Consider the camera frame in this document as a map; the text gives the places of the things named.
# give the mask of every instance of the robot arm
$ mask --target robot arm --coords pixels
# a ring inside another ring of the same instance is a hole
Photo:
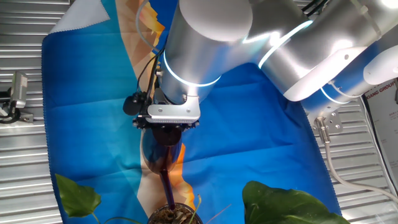
[[[180,1],[158,76],[170,106],[149,106],[147,121],[194,123],[222,74],[244,63],[303,100],[397,24],[393,0],[334,0],[315,22],[292,0]]]
[[[398,77],[398,45],[374,58],[365,67],[363,77],[371,85],[378,85]]]

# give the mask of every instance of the green leaf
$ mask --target green leaf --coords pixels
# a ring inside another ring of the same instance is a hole
[[[308,193],[256,181],[243,188],[243,203],[245,224],[349,224]]]
[[[101,196],[94,188],[80,186],[73,180],[55,174],[60,197],[66,213],[69,217],[86,217],[94,212],[101,203]]]

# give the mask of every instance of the silver metal surface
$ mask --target silver metal surface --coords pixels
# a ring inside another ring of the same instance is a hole
[[[7,105],[1,105],[0,107],[0,115],[1,116],[7,116],[9,112],[9,107]]]
[[[62,223],[50,180],[43,119],[41,44],[68,0],[0,0],[0,91],[27,74],[31,123],[0,124],[0,223]]]
[[[162,104],[162,105],[166,105],[166,104],[170,104],[170,102],[166,99],[166,97],[163,94],[163,91],[160,88],[156,88],[155,89],[155,93],[154,93],[154,103],[155,104]]]
[[[16,108],[24,108],[26,105],[26,92],[27,92],[28,78],[25,73],[14,72],[12,78],[11,88],[11,102],[17,103]]]
[[[28,122],[28,123],[33,124],[34,115],[31,113],[21,113],[21,118],[19,118],[19,121]]]
[[[302,100],[301,103],[308,114],[308,119],[310,121],[314,121],[314,119],[319,116],[330,117],[332,111],[337,110],[337,108],[339,108],[341,105],[350,102],[351,100],[361,96],[363,93],[373,88],[374,85],[371,85],[365,81],[364,68],[367,67],[366,65],[371,62],[374,57],[377,58],[380,56],[378,55],[380,52],[383,52],[393,46],[396,47],[398,44],[398,39],[396,38],[397,35],[398,26],[386,33],[380,40],[378,40],[362,55],[360,55],[352,64],[346,67],[346,69],[344,69],[334,79],[328,82],[328,84],[323,86],[321,90],[318,90],[307,99]],[[390,70],[387,69],[386,71],[385,67],[380,67],[379,70],[374,71],[374,74],[375,76],[377,74],[379,81],[390,80],[392,78],[392,76],[389,76],[391,75],[389,72],[392,71],[392,65],[396,62],[396,60],[392,60],[393,58],[394,57],[388,58],[390,64],[386,64],[386,68],[388,68],[388,65],[390,65]]]
[[[163,75],[163,70],[157,69],[155,75],[156,75],[157,77],[162,77],[162,75]]]
[[[159,80],[169,100],[182,104],[182,95],[196,95],[203,101],[222,74],[258,63],[272,47],[272,34],[277,39],[308,20],[292,0],[234,2],[180,1]]]
[[[323,144],[330,143],[329,132],[328,129],[326,128],[325,119],[317,118],[315,120],[315,124],[317,126],[322,143]]]
[[[331,134],[333,165],[345,180],[394,191],[358,100],[338,110],[344,129]],[[325,147],[315,136],[326,161]],[[398,223],[396,203],[379,193],[346,187],[331,177],[343,216],[352,224]]]
[[[340,114],[338,113],[338,110],[332,111],[328,110],[328,112],[324,112],[321,116],[324,118],[324,123],[326,128],[328,129],[329,134],[338,134],[343,132],[343,123],[341,122],[340,119]],[[307,115],[308,120],[310,121],[310,125],[312,126],[312,131],[314,134],[318,134],[318,127],[319,127],[319,122],[317,121],[319,116],[314,113],[309,113]]]
[[[331,1],[311,26],[269,57],[264,69],[284,96],[308,97],[398,23],[398,9],[383,7],[380,0],[366,6],[354,2]]]
[[[192,124],[200,118],[198,96],[187,96],[182,105],[150,105],[148,107],[150,123],[185,123]]]

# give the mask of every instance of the metal grating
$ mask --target metal grating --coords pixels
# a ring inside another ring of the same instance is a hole
[[[351,182],[388,191],[394,189],[369,131],[361,100],[348,103],[338,111],[344,130],[341,134],[331,135],[331,155],[336,171]],[[325,147],[319,136],[316,138],[326,161]],[[398,223],[397,205],[391,199],[379,193],[346,187],[333,177],[331,180],[343,216],[350,223]]]
[[[68,0],[0,0],[0,90],[14,70],[29,77],[23,111],[33,124],[0,124],[0,223],[62,223],[50,180],[41,77],[43,38],[69,8]]]

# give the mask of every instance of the metal bracket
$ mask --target metal bracket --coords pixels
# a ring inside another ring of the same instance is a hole
[[[8,115],[8,108],[0,107],[0,115],[1,116],[7,116]]]
[[[339,134],[343,132],[343,124],[341,123],[337,110],[326,115],[325,124],[329,134]],[[319,134],[315,121],[312,123],[312,131],[314,134]]]
[[[26,123],[33,123],[33,114],[32,113],[25,113],[21,112],[21,117],[19,118],[19,121],[23,121]]]
[[[182,105],[150,105],[147,112],[150,123],[192,124],[200,118],[199,96],[187,96]]]

